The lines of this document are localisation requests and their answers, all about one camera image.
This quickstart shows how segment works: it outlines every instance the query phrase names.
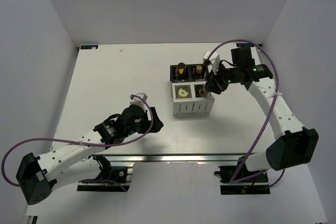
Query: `tabletop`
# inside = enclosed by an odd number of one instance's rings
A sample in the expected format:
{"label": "tabletop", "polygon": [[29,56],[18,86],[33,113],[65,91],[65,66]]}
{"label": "tabletop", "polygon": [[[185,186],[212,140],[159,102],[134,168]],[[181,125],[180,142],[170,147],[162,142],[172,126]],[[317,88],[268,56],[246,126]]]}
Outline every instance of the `tabletop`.
{"label": "tabletop", "polygon": [[[240,84],[231,84],[215,96],[210,115],[173,116],[170,65],[202,63],[207,51],[218,44],[99,45],[80,49],[56,138],[76,140],[109,115],[129,106],[129,96],[145,92],[164,127],[130,145],[110,148],[106,154],[216,154],[245,153],[258,134],[265,115],[256,100]],[[235,43],[217,52],[232,61]],[[252,56],[259,64],[255,48]],[[133,139],[134,134],[126,139]],[[266,127],[255,151],[274,141]],[[62,146],[55,143],[54,148]]]}

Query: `wall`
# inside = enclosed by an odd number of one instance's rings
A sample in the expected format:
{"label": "wall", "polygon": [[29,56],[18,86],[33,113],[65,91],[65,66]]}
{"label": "wall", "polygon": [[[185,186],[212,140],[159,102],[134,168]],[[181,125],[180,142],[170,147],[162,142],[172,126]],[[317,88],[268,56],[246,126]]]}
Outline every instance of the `wall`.
{"label": "wall", "polygon": [[335,17],[336,0],[287,0],[264,45],[278,67],[283,96],[319,133],[309,169],[328,223],[336,223]]}
{"label": "wall", "polygon": [[264,42],[286,0],[51,0],[76,46]]}
{"label": "wall", "polygon": [[[53,136],[76,49],[50,0],[0,0],[0,157],[27,138]],[[8,158],[15,180],[23,155],[48,144],[20,147]],[[1,223],[21,223],[26,201],[17,187],[0,179]]]}

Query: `gray wall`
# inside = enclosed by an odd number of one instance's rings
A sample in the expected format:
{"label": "gray wall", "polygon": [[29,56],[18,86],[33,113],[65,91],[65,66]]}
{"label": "gray wall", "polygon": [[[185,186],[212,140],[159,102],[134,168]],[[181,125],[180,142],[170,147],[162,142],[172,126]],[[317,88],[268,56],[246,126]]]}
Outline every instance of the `gray wall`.
{"label": "gray wall", "polygon": [[51,0],[80,44],[264,42],[286,0]]}
{"label": "gray wall", "polygon": [[280,91],[294,114],[320,135],[309,168],[328,223],[336,223],[335,18],[336,0],[287,0],[265,42],[278,67]]}
{"label": "gray wall", "polygon": [[[76,60],[76,49],[50,0],[0,0],[0,157],[30,137],[53,136]],[[9,157],[15,180],[20,159],[48,144],[26,144]],[[20,188],[0,179],[1,223],[21,223]]]}

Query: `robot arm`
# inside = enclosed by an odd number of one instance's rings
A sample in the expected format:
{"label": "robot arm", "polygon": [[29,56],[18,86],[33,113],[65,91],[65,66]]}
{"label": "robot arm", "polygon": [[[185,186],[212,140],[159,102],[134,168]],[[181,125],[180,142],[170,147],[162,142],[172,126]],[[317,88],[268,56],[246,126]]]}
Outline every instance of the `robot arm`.
{"label": "robot arm", "polygon": [[[207,82],[199,93],[214,92],[221,94],[229,84],[240,83],[257,100],[261,109],[268,114],[275,93],[275,81],[266,65],[255,65],[249,47],[231,50],[233,68],[226,69],[214,53],[205,63],[212,65],[206,76]],[[246,160],[249,172],[257,170],[281,170],[310,162],[318,134],[315,129],[307,130],[294,116],[281,96],[278,96],[269,123],[275,142],[263,152],[250,155]]]}
{"label": "robot arm", "polygon": [[[144,93],[137,94],[146,101]],[[47,198],[61,186],[84,179],[109,179],[112,167],[103,155],[95,155],[105,150],[104,146],[121,144],[135,132],[145,133],[153,121],[149,133],[156,133],[163,127],[154,107],[151,120],[142,102],[132,98],[131,105],[121,114],[108,117],[78,141],[86,145],[65,145],[64,147],[37,157],[33,153],[25,155],[21,161],[16,178],[27,203],[34,205]]]}

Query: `white table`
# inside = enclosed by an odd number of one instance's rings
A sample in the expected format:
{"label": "white table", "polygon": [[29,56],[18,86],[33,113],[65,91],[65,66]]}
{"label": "white table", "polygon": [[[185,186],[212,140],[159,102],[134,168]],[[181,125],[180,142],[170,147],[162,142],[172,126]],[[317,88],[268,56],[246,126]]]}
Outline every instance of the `white table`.
{"label": "white table", "polygon": [[[110,114],[129,105],[129,95],[145,92],[165,124],[160,133],[106,154],[245,153],[265,119],[239,84],[215,96],[208,117],[172,115],[169,66],[200,63],[217,44],[99,45],[80,50],[56,138],[77,139]],[[227,45],[218,52],[231,61]],[[259,63],[256,51],[253,57]],[[255,151],[274,141],[268,126]],[[54,148],[62,144],[55,143]],[[326,221],[306,165],[289,169],[271,195],[220,195],[216,164],[137,163],[125,193],[77,192],[71,184],[43,203],[27,208],[37,224],[54,223],[302,223]],[[270,181],[279,173],[269,171]]]}

